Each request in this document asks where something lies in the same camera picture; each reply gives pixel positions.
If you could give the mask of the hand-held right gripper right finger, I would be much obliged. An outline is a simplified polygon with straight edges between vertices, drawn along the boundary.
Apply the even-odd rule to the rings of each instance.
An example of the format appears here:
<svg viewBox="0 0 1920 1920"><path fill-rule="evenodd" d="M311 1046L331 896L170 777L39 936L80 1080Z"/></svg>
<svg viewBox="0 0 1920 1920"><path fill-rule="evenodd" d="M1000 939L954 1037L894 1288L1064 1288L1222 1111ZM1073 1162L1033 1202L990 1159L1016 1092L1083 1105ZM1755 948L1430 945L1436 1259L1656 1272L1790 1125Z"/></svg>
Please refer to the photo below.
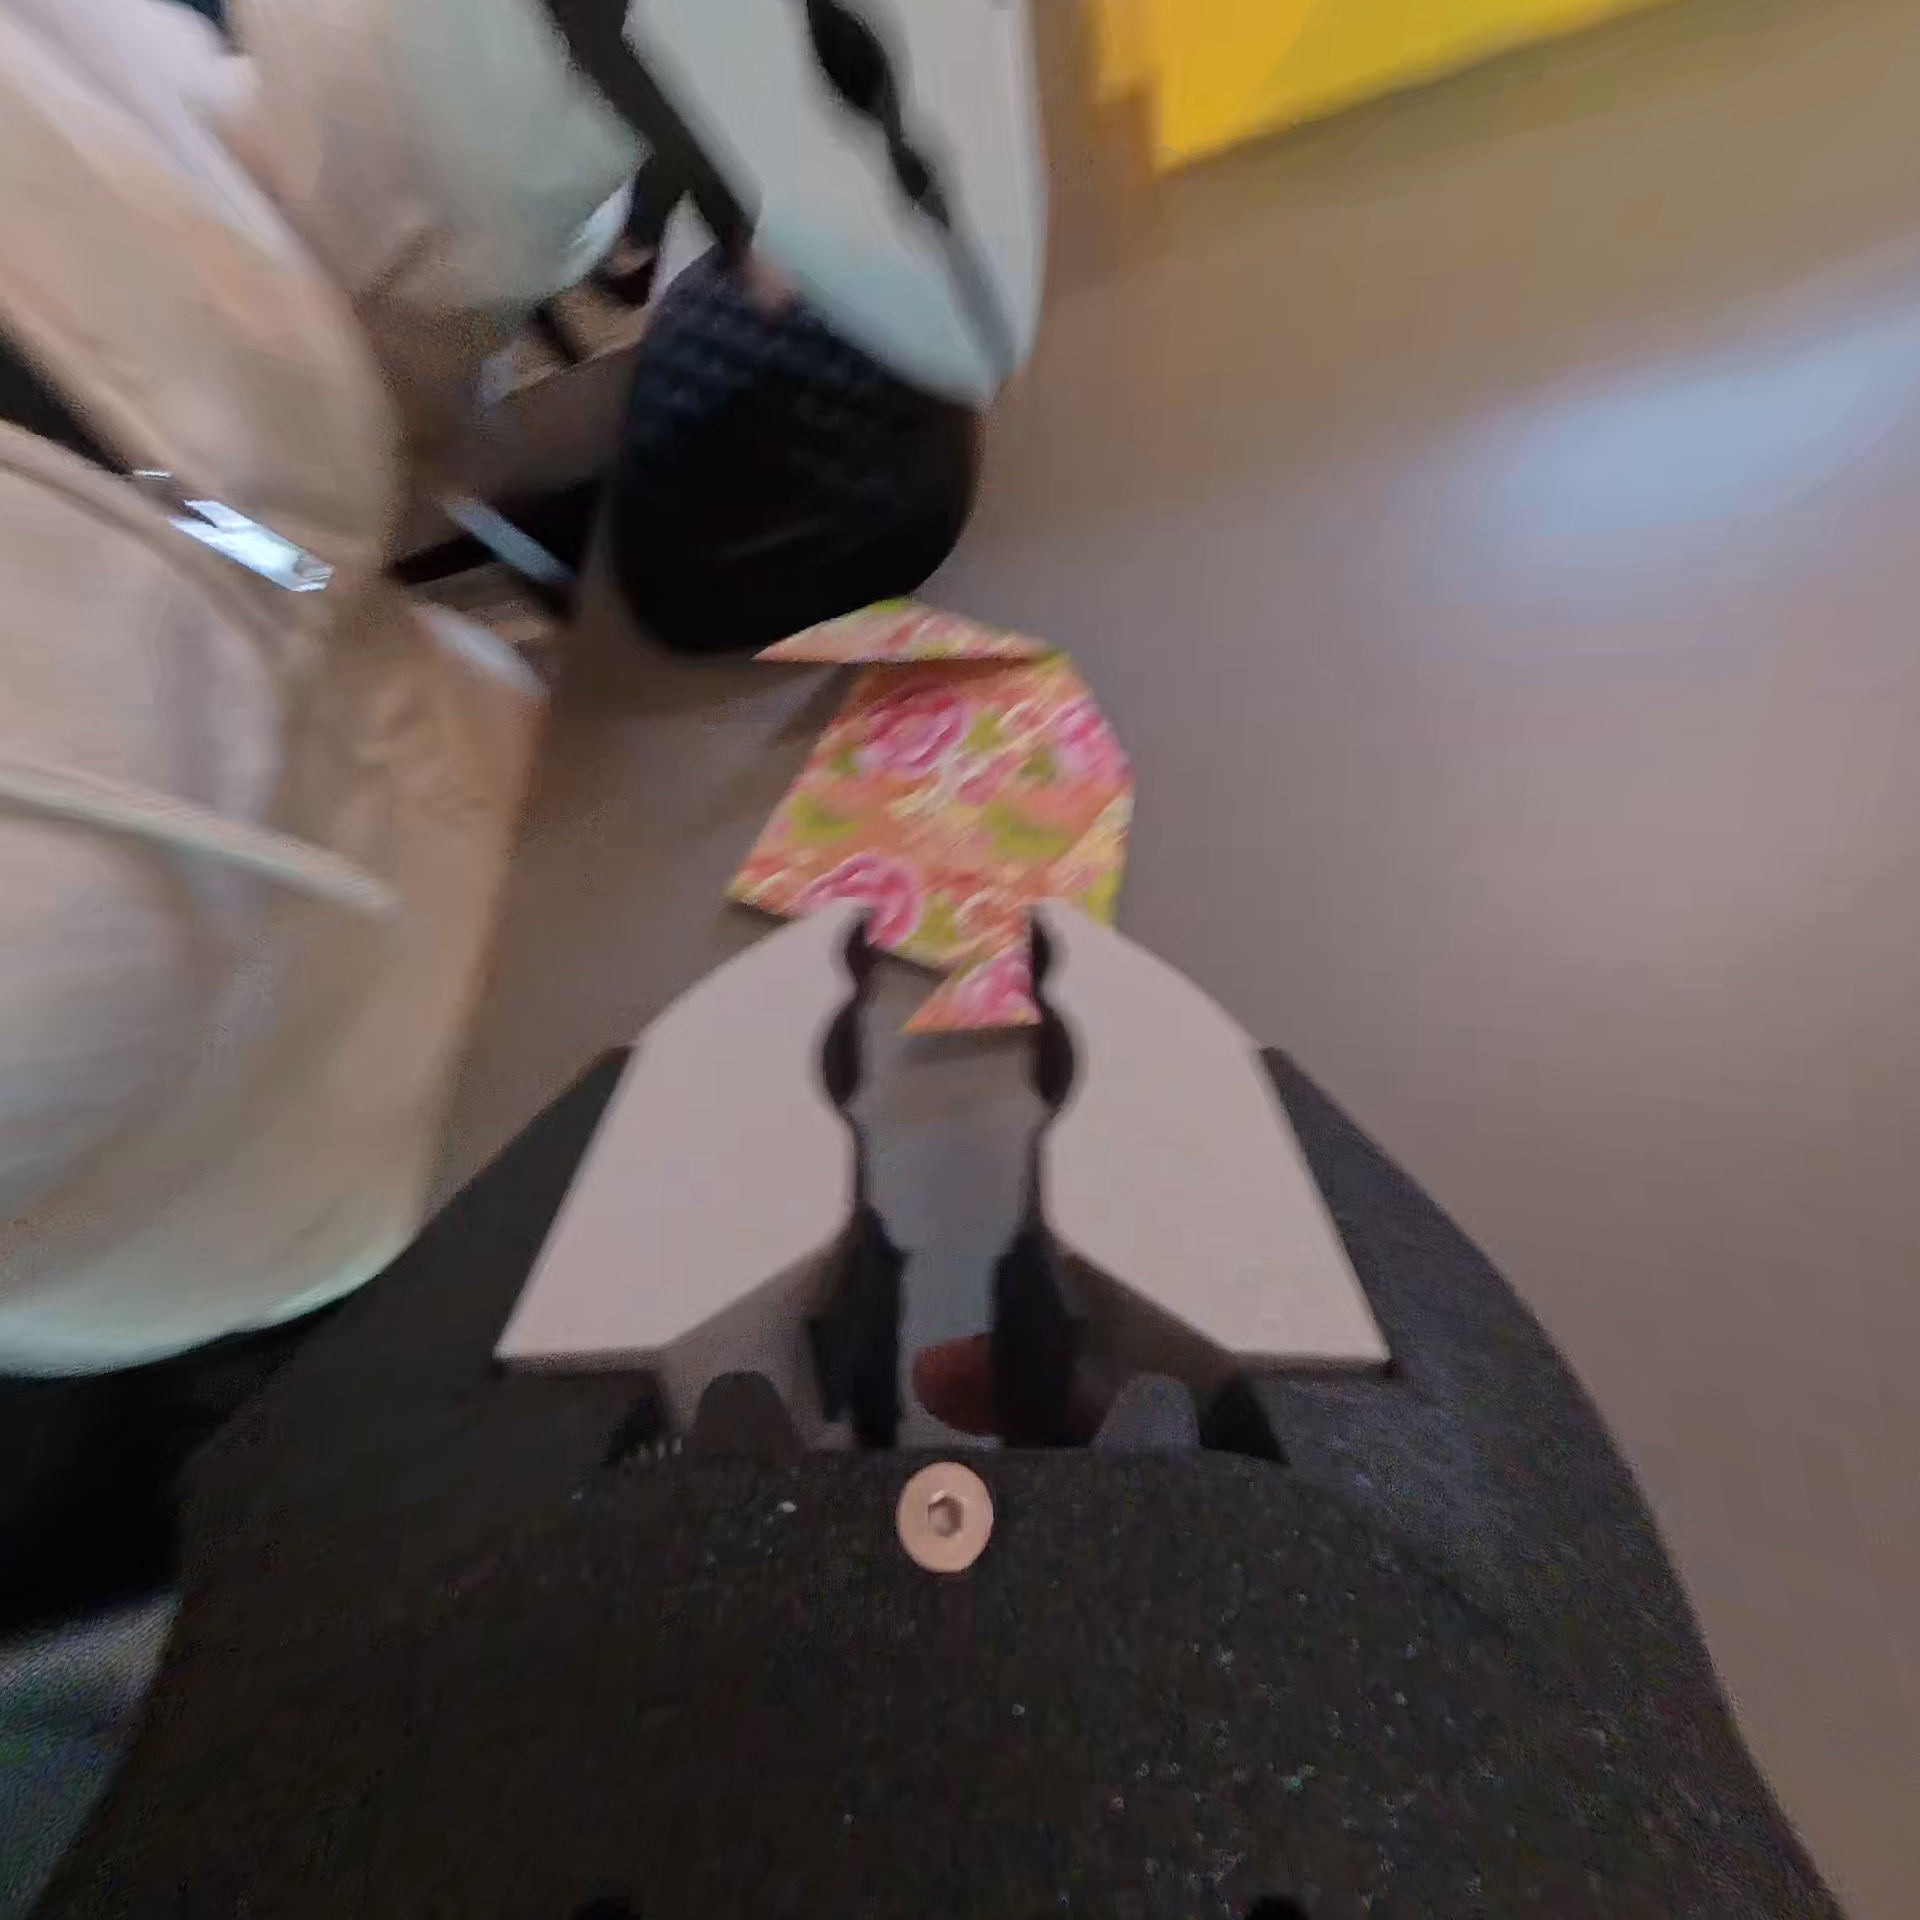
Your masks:
<svg viewBox="0 0 1920 1920"><path fill-rule="evenodd" d="M1185 973L1070 907L1029 916L1069 1048L1039 1217L1116 1382L1387 1371L1389 1349L1253 1037Z"/></svg>

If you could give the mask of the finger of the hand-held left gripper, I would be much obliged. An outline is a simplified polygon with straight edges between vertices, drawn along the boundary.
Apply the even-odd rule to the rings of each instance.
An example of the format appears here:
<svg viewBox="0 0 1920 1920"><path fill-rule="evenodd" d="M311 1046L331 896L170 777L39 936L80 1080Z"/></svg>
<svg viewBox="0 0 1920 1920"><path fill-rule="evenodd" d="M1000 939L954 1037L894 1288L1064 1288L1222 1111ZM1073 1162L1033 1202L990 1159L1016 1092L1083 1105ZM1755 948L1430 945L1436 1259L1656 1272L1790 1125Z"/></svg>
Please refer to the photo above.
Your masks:
<svg viewBox="0 0 1920 1920"><path fill-rule="evenodd" d="M990 406L1039 330L1048 185L1029 6L880 6L903 133L933 171L946 225L906 205L880 167L890 216L880 357L965 406Z"/></svg>
<svg viewBox="0 0 1920 1920"><path fill-rule="evenodd" d="M999 291L999 9L852 6L903 88L973 288ZM626 36L756 216L764 257L833 332L894 379L990 406L999 319L954 291L942 233L899 194L876 127L821 72L801 6L639 4Z"/></svg>

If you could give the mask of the floral origami paper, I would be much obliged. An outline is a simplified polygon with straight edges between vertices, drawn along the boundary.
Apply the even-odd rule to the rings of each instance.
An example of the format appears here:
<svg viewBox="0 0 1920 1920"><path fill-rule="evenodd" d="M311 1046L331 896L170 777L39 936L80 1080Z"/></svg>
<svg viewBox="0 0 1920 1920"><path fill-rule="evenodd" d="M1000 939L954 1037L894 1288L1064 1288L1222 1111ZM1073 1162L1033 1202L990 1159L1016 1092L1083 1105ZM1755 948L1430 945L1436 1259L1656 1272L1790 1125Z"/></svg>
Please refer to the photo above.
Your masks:
<svg viewBox="0 0 1920 1920"><path fill-rule="evenodd" d="M1112 923L1135 816L1128 753L1069 654L892 597L756 662L852 684L726 902L780 922L855 904L880 956L940 979L910 1035L1034 1024L1029 912Z"/></svg>

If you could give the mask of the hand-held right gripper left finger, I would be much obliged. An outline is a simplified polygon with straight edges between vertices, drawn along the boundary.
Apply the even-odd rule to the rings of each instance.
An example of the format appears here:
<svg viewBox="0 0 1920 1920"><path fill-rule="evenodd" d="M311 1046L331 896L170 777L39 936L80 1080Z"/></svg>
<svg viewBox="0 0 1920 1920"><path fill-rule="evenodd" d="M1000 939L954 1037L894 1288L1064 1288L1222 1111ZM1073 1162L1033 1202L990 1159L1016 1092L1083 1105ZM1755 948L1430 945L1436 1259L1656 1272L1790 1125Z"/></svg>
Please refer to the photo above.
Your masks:
<svg viewBox="0 0 1920 1920"><path fill-rule="evenodd" d="M865 920L786 922L641 1031L501 1326L501 1366L811 1380L805 1326L854 1215L828 1031L855 1002Z"/></svg>

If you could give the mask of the person's light jacket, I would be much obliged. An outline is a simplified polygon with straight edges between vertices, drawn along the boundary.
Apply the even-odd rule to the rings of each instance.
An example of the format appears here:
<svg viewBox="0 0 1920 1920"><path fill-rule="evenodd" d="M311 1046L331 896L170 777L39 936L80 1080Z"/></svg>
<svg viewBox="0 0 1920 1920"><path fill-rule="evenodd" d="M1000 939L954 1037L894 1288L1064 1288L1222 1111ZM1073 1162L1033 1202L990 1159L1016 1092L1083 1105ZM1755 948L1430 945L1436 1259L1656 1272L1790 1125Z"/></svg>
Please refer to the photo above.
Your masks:
<svg viewBox="0 0 1920 1920"><path fill-rule="evenodd" d="M212 14L5 6L5 1380L413 1235L542 710L498 393L639 169L540 6Z"/></svg>

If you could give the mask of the yellow box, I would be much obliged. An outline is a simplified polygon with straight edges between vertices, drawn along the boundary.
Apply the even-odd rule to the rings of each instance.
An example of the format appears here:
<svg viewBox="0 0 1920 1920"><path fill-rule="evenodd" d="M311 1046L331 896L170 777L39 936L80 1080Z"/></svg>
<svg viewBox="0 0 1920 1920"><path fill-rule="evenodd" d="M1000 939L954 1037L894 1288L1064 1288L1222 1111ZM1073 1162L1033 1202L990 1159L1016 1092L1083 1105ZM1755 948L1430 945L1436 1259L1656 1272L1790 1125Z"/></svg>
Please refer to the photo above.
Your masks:
<svg viewBox="0 0 1920 1920"><path fill-rule="evenodd" d="M1150 177L1589 35L1651 4L1092 4L1092 88Z"/></svg>

